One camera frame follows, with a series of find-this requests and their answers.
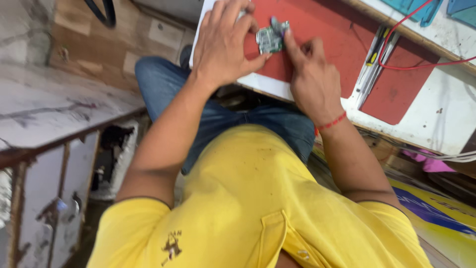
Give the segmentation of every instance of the red wire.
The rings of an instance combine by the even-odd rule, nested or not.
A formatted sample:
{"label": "red wire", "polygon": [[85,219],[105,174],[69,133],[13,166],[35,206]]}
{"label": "red wire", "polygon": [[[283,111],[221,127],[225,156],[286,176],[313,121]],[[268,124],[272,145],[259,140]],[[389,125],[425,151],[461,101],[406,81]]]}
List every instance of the red wire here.
{"label": "red wire", "polygon": [[382,50],[380,51],[380,56],[378,57],[378,64],[380,66],[382,66],[383,68],[388,68],[388,69],[392,69],[392,70],[414,70],[414,69],[420,69],[420,68],[425,68],[425,67],[435,67],[435,66],[442,66],[442,65],[452,65],[452,64],[459,64],[459,63],[463,63],[463,62],[468,62],[468,61],[472,61],[474,59],[476,59],[476,56],[475,57],[472,57],[472,58],[469,58],[469,59],[466,59],[466,60],[461,60],[461,61],[457,61],[457,62],[444,62],[444,63],[436,63],[436,64],[427,64],[427,65],[420,65],[420,66],[415,66],[415,67],[395,67],[395,66],[387,66],[385,64],[382,63],[382,56],[383,56],[383,51],[385,49],[385,47],[387,46],[387,43],[388,43],[388,39],[390,38],[390,36],[392,35],[393,31],[395,31],[395,29],[400,25],[402,24],[405,20],[407,20],[408,18],[410,18],[411,16],[413,16],[415,13],[417,13],[418,11],[420,11],[422,8],[424,8],[426,5],[428,5],[429,3],[431,3],[433,0],[428,0],[426,1],[421,7],[417,8],[415,11],[413,11],[412,13],[410,13],[408,16],[404,17],[401,21],[399,21],[397,24],[395,24],[395,26],[388,32],[388,35],[387,37],[385,38],[385,42],[384,42],[384,45],[382,47]]}

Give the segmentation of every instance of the circuit board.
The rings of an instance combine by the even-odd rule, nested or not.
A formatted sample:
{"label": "circuit board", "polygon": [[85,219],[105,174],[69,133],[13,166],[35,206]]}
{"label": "circuit board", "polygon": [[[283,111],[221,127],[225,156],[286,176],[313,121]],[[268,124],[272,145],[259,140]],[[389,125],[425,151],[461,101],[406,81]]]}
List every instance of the circuit board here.
{"label": "circuit board", "polygon": [[283,50],[283,34],[288,28],[289,21],[285,21],[280,24],[280,27],[269,26],[260,29],[256,33],[256,43],[259,46],[259,53],[275,53]]}

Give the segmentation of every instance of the shirt button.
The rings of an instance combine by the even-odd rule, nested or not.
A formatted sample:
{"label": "shirt button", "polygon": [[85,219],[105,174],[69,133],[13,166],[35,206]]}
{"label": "shirt button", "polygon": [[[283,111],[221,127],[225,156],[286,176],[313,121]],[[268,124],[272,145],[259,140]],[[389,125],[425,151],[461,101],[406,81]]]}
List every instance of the shirt button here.
{"label": "shirt button", "polygon": [[298,250],[297,251],[297,255],[301,258],[303,258],[304,260],[309,260],[309,253],[307,252],[307,250]]}

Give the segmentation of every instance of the red string bracelet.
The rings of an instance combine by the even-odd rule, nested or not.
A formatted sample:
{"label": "red string bracelet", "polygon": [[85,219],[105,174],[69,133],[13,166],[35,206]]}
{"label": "red string bracelet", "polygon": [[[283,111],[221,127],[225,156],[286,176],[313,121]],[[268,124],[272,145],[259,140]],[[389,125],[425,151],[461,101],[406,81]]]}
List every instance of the red string bracelet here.
{"label": "red string bracelet", "polygon": [[347,112],[344,111],[343,114],[341,114],[336,120],[332,121],[331,123],[328,123],[328,124],[325,124],[325,125],[322,125],[322,126],[314,126],[314,134],[317,136],[317,134],[319,133],[318,132],[319,130],[330,128],[330,127],[336,125],[340,121],[344,120],[344,118],[346,116],[347,116]]}

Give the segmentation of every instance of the yellow polo shirt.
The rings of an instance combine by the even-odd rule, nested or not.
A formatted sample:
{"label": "yellow polo shirt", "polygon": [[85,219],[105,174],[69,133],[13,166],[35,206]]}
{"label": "yellow polo shirt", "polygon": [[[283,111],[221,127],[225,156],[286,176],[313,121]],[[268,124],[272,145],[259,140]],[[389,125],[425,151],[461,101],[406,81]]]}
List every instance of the yellow polo shirt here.
{"label": "yellow polo shirt", "polygon": [[215,138],[170,210],[134,198],[102,216],[89,268],[267,267],[281,249],[302,267],[431,267],[407,216],[320,186],[274,132]]}

